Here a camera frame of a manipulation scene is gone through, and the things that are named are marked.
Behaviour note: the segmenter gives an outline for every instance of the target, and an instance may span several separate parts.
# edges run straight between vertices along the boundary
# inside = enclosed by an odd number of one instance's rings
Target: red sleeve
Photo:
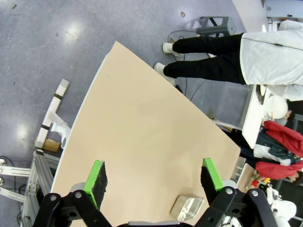
[[[273,121],[265,121],[264,127],[268,129],[267,135],[283,144],[289,151],[303,157],[303,136],[300,133]]]
[[[303,161],[300,161],[291,166],[283,166],[283,165],[273,164],[268,162],[257,162],[256,164],[256,170],[259,172],[261,177],[266,177],[275,180],[292,176],[299,169],[302,168],[303,168]]]

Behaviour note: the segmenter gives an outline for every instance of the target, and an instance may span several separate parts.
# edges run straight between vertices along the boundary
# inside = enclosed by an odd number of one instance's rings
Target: gray stool
[[[217,25],[214,18],[221,18],[222,23]],[[224,36],[235,35],[236,25],[230,17],[200,17],[202,27],[197,28],[196,31],[200,35],[213,35],[219,37],[220,34]],[[207,27],[208,21],[211,21],[214,26]]]

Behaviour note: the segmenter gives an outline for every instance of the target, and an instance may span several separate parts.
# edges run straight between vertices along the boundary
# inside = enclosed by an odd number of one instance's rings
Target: screw
[[[51,196],[51,201],[55,201],[56,199],[57,199],[57,196],[55,196],[55,195]]]
[[[228,189],[225,190],[225,192],[226,192],[227,194],[231,195],[231,194],[232,194],[232,189],[228,188]]]
[[[76,192],[75,197],[78,199],[82,196],[81,192]]]
[[[257,191],[252,191],[251,194],[252,194],[253,196],[258,196],[258,192],[257,192]]]

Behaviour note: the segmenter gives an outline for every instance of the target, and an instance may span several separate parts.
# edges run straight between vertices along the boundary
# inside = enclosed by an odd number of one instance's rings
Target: beige tabletop
[[[239,152],[186,97],[116,42],[72,127],[53,192],[67,195],[86,181],[95,160],[105,160],[108,186],[101,211],[113,226],[172,220],[178,195],[205,196],[203,158],[212,157],[221,177],[229,179]],[[205,201],[189,223],[207,207]]]

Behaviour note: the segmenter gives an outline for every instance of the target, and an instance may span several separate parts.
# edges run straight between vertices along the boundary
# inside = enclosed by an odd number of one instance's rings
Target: sneaker
[[[162,46],[162,50],[164,53],[171,53],[173,55],[175,55],[176,57],[183,57],[184,54],[183,53],[177,53],[177,52],[174,52],[172,50],[172,45],[173,44],[170,44],[170,43],[163,43],[163,46]]]
[[[161,64],[161,63],[157,63],[154,67],[155,71],[157,73],[159,73],[161,76],[163,76],[164,79],[166,79],[169,83],[171,83],[173,86],[176,85],[176,81],[174,78],[171,78],[171,77],[168,77],[168,76],[165,76],[164,75],[164,68],[165,68],[165,65]]]

